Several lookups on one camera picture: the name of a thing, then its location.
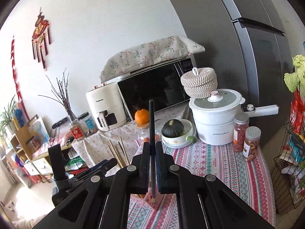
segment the green pumpkin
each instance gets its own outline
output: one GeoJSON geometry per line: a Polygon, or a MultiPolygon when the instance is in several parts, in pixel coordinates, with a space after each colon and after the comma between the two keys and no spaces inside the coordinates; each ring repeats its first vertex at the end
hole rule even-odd
{"type": "Polygon", "coordinates": [[[181,121],[173,119],[169,120],[162,127],[162,135],[167,138],[180,137],[184,133],[184,126],[181,121]]]}

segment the jar label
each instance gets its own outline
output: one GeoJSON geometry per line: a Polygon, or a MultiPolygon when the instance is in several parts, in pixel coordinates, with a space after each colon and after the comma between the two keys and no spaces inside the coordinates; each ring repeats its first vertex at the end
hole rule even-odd
{"type": "Polygon", "coordinates": [[[71,129],[71,132],[72,132],[74,138],[76,138],[76,139],[83,137],[83,133],[79,127],[75,127],[73,129],[71,129]]]}
{"type": "Polygon", "coordinates": [[[237,134],[238,134],[238,132],[234,129],[234,134],[233,134],[233,142],[234,142],[234,144],[237,144],[237,134]]]}
{"type": "Polygon", "coordinates": [[[242,150],[242,153],[245,157],[248,157],[249,155],[249,151],[250,151],[250,146],[246,144],[246,142],[244,143],[244,148],[242,150]]]}
{"type": "Polygon", "coordinates": [[[86,122],[86,124],[87,124],[87,126],[88,126],[89,130],[94,129],[94,124],[93,124],[93,122],[92,122],[91,118],[89,118],[89,119],[85,120],[85,122],[86,122]]]}

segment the microwave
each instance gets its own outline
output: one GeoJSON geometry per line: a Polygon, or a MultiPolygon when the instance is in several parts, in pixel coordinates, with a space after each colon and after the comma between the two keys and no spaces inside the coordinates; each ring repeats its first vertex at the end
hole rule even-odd
{"type": "Polygon", "coordinates": [[[181,84],[181,76],[193,68],[190,58],[171,60],[131,72],[118,81],[122,100],[131,121],[138,109],[148,110],[154,100],[155,112],[189,100],[181,84]]]}

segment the glass lid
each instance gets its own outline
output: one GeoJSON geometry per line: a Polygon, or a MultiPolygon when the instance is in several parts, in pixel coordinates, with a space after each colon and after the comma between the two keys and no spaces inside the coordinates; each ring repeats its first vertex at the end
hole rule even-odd
{"type": "Polygon", "coordinates": [[[209,99],[209,97],[208,97],[208,98],[204,98],[204,99],[195,99],[194,105],[199,108],[205,108],[205,109],[222,108],[222,107],[232,104],[237,99],[236,94],[229,90],[218,89],[218,92],[219,92],[219,94],[217,94],[217,95],[222,96],[222,99],[220,101],[210,102],[210,101],[208,101],[208,99],[209,99]]]}

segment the white air fryer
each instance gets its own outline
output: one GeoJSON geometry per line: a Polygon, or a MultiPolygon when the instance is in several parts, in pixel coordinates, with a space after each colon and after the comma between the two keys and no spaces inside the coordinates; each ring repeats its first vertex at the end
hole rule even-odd
{"type": "Polygon", "coordinates": [[[108,131],[126,123],[126,114],[116,82],[91,90],[86,93],[86,97],[100,130],[108,131]]]}

